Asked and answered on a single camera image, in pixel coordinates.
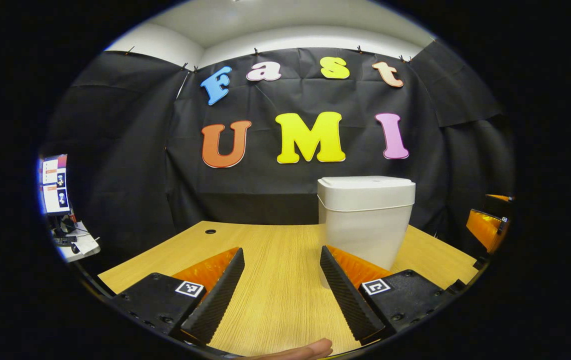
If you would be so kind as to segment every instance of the yellow letter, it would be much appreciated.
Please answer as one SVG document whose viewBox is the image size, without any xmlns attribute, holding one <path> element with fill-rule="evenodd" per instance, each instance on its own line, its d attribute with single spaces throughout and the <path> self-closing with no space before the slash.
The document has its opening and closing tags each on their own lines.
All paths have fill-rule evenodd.
<svg viewBox="0 0 571 360">
<path fill-rule="evenodd" d="M 279 164 L 294 164 L 299 161 L 299 155 L 295 153 L 295 143 L 307 162 L 313 159 L 319 143 L 321 150 L 317 154 L 317 160 L 320 162 L 342 162 L 346 159 L 339 139 L 340 113 L 320 113 L 312 130 L 308 129 L 306 123 L 295 113 L 280 114 L 274 120 L 281 124 L 281 155 L 276 157 Z"/>
<path fill-rule="evenodd" d="M 319 63 L 323 67 L 321 73 L 328 79 L 347 79 L 350 76 L 350 70 L 346 65 L 346 60 L 341 57 L 326 56 Z"/>
</svg>

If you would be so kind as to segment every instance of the orange letter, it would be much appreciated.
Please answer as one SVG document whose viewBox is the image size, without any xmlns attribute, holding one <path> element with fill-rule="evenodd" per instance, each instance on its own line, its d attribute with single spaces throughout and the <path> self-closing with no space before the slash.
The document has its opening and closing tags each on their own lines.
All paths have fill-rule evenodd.
<svg viewBox="0 0 571 360">
<path fill-rule="evenodd" d="M 384 82 L 391 87 L 400 88 L 404 86 L 404 82 L 399 79 L 395 79 L 395 75 L 393 75 L 393 73 L 397 72 L 397 69 L 388 66 L 388 64 L 383 61 L 372 64 L 372 67 L 379 70 L 379 74 L 383 78 Z"/>
<path fill-rule="evenodd" d="M 251 125 L 252 123 L 247 120 L 235 121 L 230 125 L 230 129 L 234 130 L 234 142 L 232 151 L 228 155 L 219 153 L 219 135 L 226 129 L 226 126 L 215 123 L 204 127 L 201 130 L 203 133 L 203 150 L 201 150 L 203 162 L 213 168 L 233 167 L 239 164 L 245 154 L 246 130 Z"/>
</svg>

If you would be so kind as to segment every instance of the keyboard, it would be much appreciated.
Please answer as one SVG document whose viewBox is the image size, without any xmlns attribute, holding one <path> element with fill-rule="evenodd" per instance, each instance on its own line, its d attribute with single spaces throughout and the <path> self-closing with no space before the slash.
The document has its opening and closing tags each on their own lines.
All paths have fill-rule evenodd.
<svg viewBox="0 0 571 360">
<path fill-rule="evenodd" d="M 54 244 L 56 246 L 72 246 L 73 243 L 77 242 L 76 236 L 66 236 L 66 237 L 55 237 Z"/>
</svg>

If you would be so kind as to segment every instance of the letter m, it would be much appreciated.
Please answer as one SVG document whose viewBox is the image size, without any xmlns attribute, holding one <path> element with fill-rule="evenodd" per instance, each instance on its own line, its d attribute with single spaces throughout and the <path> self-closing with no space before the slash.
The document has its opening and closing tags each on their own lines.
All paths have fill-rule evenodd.
<svg viewBox="0 0 571 360">
<path fill-rule="evenodd" d="M 281 124 L 281 154 L 276 157 L 279 164 L 294 164 L 299 161 L 299 155 L 295 153 L 295 143 L 307 162 L 313 159 L 319 144 L 317 160 L 320 162 L 342 162 L 346 159 L 339 139 L 340 113 L 320 113 L 312 130 L 308 129 L 298 114 L 292 112 L 280 114 L 274 120 Z"/>
</svg>

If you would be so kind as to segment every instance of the human hand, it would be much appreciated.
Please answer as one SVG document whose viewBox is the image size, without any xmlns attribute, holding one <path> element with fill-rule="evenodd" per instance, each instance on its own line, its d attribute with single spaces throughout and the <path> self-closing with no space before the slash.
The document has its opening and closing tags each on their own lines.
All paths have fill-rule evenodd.
<svg viewBox="0 0 571 360">
<path fill-rule="evenodd" d="M 317 360 L 332 354 L 332 341 L 325 337 L 306 346 L 267 355 L 244 357 L 243 360 Z"/>
</svg>

